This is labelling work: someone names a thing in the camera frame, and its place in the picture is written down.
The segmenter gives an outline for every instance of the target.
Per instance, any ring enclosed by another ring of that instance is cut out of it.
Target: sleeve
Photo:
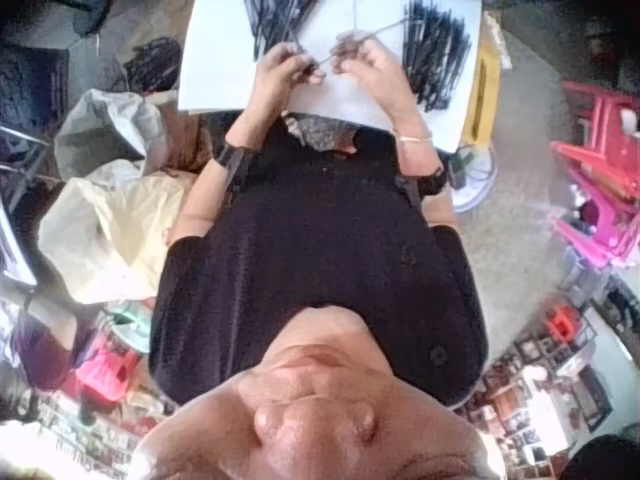
[[[184,237],[169,248],[160,277],[152,325],[155,326],[171,310],[178,286],[184,281],[184,275],[189,270],[195,253],[200,250],[202,241],[202,237]]]
[[[432,227],[431,231],[462,297],[467,326],[471,329],[474,344],[478,348],[478,358],[475,361],[479,367],[478,375],[480,375],[487,361],[488,342],[482,308],[467,255],[458,232],[453,228],[439,225]]]
[[[203,241],[201,237],[185,237],[169,248],[151,317],[149,371],[156,385],[170,398],[173,396],[167,388],[170,389],[179,364],[180,349],[177,347],[183,343],[183,329],[188,327],[189,317],[186,310],[192,303],[189,296],[193,280],[188,273],[198,258]]]

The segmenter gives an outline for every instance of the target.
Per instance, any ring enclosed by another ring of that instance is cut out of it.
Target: red stool
[[[547,311],[547,328],[557,342],[568,343],[580,330],[580,316],[569,305],[556,305]]]

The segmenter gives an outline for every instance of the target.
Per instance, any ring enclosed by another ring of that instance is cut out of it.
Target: white paper
[[[471,39],[471,50],[447,110],[425,114],[434,144],[446,152],[458,148],[467,115],[473,84],[481,0],[433,0],[442,11],[451,10],[464,19]],[[375,31],[404,16],[406,0],[319,0],[309,15],[300,43],[317,60],[329,56],[336,37],[354,29]],[[404,27],[382,32],[378,38],[399,58],[402,57]],[[210,111],[242,109],[253,86],[253,35],[243,0],[196,0],[187,32],[180,79],[180,110]],[[288,110],[338,118],[375,128],[390,129],[391,124],[376,103],[345,76],[322,65],[325,83],[300,86]]]

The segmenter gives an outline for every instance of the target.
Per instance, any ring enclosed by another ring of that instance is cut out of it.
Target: button
[[[414,252],[413,248],[406,243],[402,245],[402,248],[400,249],[400,261],[404,265],[413,266],[416,264],[416,252]]]
[[[447,350],[441,345],[433,347],[429,352],[429,358],[436,367],[441,367],[447,363]]]

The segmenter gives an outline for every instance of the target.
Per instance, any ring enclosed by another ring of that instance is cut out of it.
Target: black t-shirt
[[[170,398],[255,366],[295,313],[325,305],[362,316],[399,378],[446,405],[468,396],[487,342],[457,233],[347,170],[291,169],[169,249],[149,365]]]

